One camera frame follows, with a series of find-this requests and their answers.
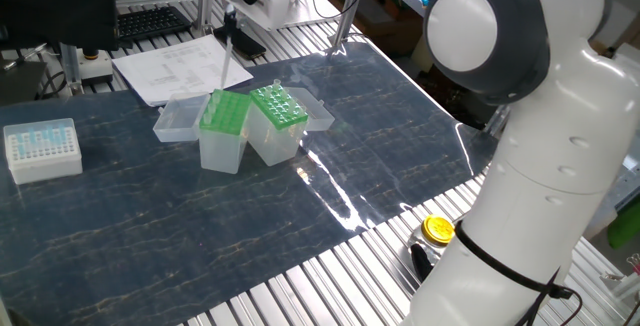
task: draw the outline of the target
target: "plastic lid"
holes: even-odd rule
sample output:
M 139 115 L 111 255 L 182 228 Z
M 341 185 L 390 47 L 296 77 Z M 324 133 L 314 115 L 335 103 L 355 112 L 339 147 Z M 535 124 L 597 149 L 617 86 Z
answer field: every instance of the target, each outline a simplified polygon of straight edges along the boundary
M 305 128 L 306 131 L 326 131 L 331 127 L 331 124 L 335 121 L 335 117 L 324 108 L 322 102 L 313 97 L 309 90 L 294 87 L 286 87 L 286 90 L 309 115 L 309 122 Z
M 153 131 L 161 142 L 196 141 L 198 123 L 209 101 L 209 93 L 173 94 L 164 106 Z
M 309 119 L 307 112 L 289 95 L 279 82 L 249 93 L 251 100 L 271 121 L 276 130 L 282 130 Z
M 422 234 L 433 243 L 446 245 L 451 241 L 455 232 L 449 220 L 440 216 L 429 215 L 422 222 Z
M 200 119 L 200 130 L 240 135 L 250 105 L 247 95 L 215 90 Z

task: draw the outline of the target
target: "plastic tray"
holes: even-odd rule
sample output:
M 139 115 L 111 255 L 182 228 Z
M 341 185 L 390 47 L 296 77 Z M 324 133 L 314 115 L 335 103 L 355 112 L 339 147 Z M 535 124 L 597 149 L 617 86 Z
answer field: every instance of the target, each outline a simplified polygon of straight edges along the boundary
M 82 155 L 72 119 L 4 128 L 9 170 L 16 184 L 82 173 Z

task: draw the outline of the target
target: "keyboard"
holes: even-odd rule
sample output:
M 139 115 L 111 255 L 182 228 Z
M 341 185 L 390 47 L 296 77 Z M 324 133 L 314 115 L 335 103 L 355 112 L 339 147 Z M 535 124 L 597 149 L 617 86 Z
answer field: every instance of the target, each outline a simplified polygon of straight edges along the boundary
M 118 30 L 122 40 L 138 40 L 185 31 L 190 27 L 189 20 L 172 6 L 118 16 Z

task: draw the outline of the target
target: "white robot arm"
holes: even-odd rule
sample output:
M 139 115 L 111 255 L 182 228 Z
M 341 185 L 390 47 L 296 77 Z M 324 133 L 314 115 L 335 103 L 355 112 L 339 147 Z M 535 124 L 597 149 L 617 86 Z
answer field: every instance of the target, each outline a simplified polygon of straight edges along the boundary
M 640 119 L 636 81 L 588 44 L 607 9 L 607 0 L 430 1 L 425 38 L 436 66 L 512 111 L 464 228 L 403 325 L 524 325 L 541 288 L 563 281 Z M 264 15 L 251 17 L 274 27 L 274 14 Z

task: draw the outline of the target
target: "cardboard box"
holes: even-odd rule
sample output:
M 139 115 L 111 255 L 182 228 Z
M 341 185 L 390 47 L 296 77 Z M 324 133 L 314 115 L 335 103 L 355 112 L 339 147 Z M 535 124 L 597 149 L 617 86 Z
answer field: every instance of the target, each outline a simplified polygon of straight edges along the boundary
M 329 0 L 338 10 L 344 0 Z M 396 20 L 376 0 L 360 0 L 353 24 L 389 56 L 409 55 L 422 36 L 422 18 Z

